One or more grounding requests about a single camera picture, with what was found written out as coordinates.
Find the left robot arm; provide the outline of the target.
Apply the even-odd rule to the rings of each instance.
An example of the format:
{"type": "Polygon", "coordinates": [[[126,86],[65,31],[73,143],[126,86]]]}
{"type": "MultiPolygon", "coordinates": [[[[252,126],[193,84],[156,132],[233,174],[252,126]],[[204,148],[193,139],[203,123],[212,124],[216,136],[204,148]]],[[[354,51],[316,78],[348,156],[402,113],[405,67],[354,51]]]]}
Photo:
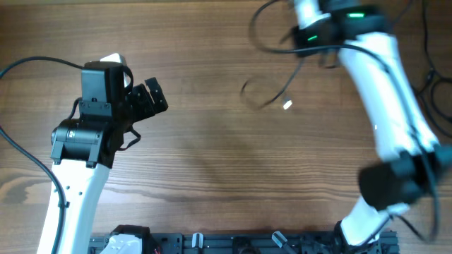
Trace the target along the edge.
{"type": "Polygon", "coordinates": [[[97,203],[125,133],[168,108],[156,78],[135,85],[128,66],[91,61],[81,69],[79,117],[51,135],[52,185],[38,253],[86,253],[97,203]]]}

